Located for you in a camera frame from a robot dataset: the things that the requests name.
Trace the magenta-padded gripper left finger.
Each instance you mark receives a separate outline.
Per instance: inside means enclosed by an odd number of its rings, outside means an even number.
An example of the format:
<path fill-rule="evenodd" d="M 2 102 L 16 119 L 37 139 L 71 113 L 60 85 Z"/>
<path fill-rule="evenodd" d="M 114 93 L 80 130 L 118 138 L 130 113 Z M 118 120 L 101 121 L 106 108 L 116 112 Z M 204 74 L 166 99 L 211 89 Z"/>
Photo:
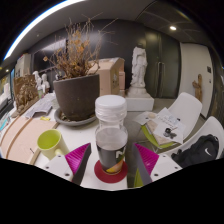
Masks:
<path fill-rule="evenodd" d="M 57 155 L 43 169 L 65 180 L 80 185 L 91 155 L 91 144 L 84 144 L 67 155 Z"/>

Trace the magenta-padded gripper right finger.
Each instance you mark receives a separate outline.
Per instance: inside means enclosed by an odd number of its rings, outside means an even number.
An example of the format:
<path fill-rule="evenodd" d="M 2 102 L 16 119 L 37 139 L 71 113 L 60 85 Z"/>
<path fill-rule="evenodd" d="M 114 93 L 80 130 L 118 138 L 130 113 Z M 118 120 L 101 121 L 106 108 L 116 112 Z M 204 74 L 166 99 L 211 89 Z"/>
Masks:
<path fill-rule="evenodd" d="M 167 154 L 156 154 L 140 144 L 134 143 L 132 152 L 137 164 L 135 185 L 147 185 L 181 170 Z"/>

